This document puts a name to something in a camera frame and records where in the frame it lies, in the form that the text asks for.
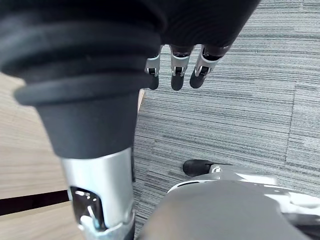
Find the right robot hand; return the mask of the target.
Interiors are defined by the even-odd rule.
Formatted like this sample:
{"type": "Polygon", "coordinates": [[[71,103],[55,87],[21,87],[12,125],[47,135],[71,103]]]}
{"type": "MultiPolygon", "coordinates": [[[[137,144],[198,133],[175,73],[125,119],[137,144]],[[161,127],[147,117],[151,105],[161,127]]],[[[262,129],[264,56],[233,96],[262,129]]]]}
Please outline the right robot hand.
{"type": "Polygon", "coordinates": [[[3,0],[0,71],[23,79],[88,240],[132,240],[134,135],[161,45],[224,55],[257,0],[3,0]]]}

